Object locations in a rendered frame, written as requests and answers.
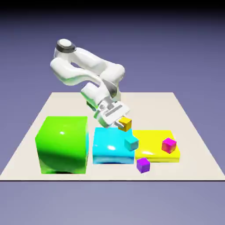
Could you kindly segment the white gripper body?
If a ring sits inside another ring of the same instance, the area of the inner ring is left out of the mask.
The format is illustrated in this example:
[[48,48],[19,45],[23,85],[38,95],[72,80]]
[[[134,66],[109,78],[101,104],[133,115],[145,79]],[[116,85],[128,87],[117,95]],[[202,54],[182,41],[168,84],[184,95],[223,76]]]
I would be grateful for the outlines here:
[[129,111],[130,108],[121,101],[110,104],[106,101],[102,101],[95,112],[95,119],[103,127],[110,127]]

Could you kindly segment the small orange cube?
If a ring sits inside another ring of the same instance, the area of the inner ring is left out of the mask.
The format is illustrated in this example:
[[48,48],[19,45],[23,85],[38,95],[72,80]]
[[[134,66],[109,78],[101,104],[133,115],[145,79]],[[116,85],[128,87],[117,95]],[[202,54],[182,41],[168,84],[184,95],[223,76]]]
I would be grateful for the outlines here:
[[118,127],[118,129],[127,132],[131,129],[132,119],[123,116],[119,119],[119,123],[122,124],[123,127]]

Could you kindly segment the small cyan cube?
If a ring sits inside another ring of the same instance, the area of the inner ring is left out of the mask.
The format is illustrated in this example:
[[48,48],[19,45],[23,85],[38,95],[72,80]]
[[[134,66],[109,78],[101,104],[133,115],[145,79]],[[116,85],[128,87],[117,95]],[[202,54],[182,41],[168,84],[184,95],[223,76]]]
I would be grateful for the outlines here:
[[124,146],[129,151],[134,151],[139,147],[139,140],[134,136],[128,136],[124,139]]

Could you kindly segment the small purple cube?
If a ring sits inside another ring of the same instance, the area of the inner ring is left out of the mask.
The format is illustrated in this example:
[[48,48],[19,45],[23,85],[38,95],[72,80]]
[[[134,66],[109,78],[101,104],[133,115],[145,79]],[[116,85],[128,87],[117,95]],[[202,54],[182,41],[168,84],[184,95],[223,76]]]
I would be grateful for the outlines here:
[[140,158],[137,160],[137,169],[140,173],[150,171],[150,162],[147,158]]

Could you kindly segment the small pink cube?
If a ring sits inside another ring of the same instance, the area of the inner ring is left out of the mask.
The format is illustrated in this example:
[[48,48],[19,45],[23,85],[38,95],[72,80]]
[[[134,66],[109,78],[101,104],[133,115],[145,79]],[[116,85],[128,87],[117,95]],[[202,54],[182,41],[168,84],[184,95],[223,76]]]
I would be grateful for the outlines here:
[[166,138],[162,141],[161,149],[167,153],[172,153],[176,148],[177,142],[171,138]]

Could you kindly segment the large cyan box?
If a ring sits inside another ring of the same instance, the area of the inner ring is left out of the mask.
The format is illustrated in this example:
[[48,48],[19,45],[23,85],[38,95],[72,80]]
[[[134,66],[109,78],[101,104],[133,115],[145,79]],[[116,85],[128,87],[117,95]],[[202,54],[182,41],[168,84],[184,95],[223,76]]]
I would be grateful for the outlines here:
[[133,164],[134,152],[125,147],[125,138],[132,137],[118,128],[97,127],[92,148],[93,164]]

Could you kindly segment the large yellow box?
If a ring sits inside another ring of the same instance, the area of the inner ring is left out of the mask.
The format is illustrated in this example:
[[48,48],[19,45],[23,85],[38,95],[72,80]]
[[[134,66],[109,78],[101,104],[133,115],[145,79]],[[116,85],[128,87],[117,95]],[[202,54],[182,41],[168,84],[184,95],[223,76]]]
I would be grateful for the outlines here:
[[175,140],[170,130],[134,130],[133,135],[139,140],[139,147],[134,153],[136,160],[147,158],[150,162],[157,163],[179,162],[180,151],[178,145],[170,154],[161,149],[162,141],[166,138]]

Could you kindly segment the large green box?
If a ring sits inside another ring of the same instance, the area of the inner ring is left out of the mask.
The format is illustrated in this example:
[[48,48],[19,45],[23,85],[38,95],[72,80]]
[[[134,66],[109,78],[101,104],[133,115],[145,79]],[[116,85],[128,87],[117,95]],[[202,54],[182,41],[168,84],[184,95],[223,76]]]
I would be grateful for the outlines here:
[[47,116],[35,137],[42,174],[85,174],[87,116]]

